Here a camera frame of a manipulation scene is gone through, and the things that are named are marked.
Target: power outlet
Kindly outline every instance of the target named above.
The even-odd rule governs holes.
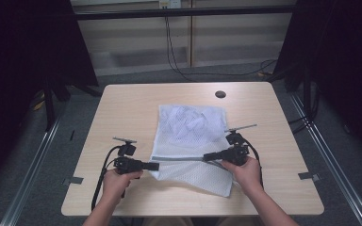
[[[181,0],[170,0],[170,8],[181,8]]]
[[[170,7],[170,0],[160,0],[158,1],[158,8],[164,9],[164,8],[171,8]]]

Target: mesh laundry bag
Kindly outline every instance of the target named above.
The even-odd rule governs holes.
[[[219,162],[202,161],[205,153],[227,149],[225,111],[214,106],[161,105],[151,161],[158,180],[188,183],[228,197],[232,174]]]

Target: round hole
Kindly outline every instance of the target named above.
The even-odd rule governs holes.
[[[217,92],[215,93],[215,95],[216,95],[216,97],[218,97],[218,98],[224,98],[224,97],[226,96],[225,92],[224,92],[224,91],[221,91],[221,90],[217,91]]]

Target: white wall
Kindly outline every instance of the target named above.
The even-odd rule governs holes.
[[[293,4],[295,0],[182,1],[183,8]],[[74,6],[74,11],[149,8],[158,8],[158,1]],[[169,18],[177,65],[199,67],[277,58],[289,20],[289,13]],[[80,21],[79,25],[97,75],[170,69],[164,18]]]

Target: human arm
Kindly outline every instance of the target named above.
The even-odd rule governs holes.
[[[104,187],[101,200],[96,204],[84,226],[108,225],[110,218],[120,202],[122,194],[132,179],[139,178],[143,171],[118,174],[114,169],[108,170],[104,178]]]
[[[251,200],[257,213],[267,226],[298,225],[284,210],[264,191],[260,184],[260,167],[258,161],[248,157],[243,166],[236,166],[222,161],[222,165],[231,171],[242,187],[243,193]]]

